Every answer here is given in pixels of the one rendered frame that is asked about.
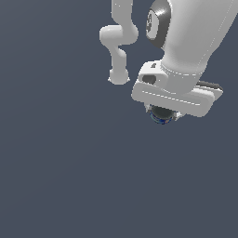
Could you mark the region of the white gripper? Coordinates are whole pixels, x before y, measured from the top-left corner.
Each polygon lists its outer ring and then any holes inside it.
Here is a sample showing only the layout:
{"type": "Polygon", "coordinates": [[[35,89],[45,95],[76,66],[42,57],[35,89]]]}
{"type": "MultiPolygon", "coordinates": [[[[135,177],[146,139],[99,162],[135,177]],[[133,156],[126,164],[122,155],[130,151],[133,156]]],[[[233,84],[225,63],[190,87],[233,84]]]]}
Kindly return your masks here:
{"type": "Polygon", "coordinates": [[[180,95],[165,90],[166,80],[160,60],[145,62],[133,86],[132,99],[143,102],[146,112],[151,110],[150,105],[175,111],[177,121],[184,114],[205,116],[223,93],[218,84],[198,81],[191,92],[180,95]]]}

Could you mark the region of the dark blue round can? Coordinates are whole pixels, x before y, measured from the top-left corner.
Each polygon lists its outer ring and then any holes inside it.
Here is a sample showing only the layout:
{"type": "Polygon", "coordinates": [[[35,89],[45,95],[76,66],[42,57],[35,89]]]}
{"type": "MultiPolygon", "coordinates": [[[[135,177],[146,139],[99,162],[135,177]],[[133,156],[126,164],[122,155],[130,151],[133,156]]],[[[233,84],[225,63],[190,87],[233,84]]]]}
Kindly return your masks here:
{"type": "Polygon", "coordinates": [[[174,112],[166,108],[152,106],[150,117],[155,123],[165,125],[172,120],[174,112]]]}

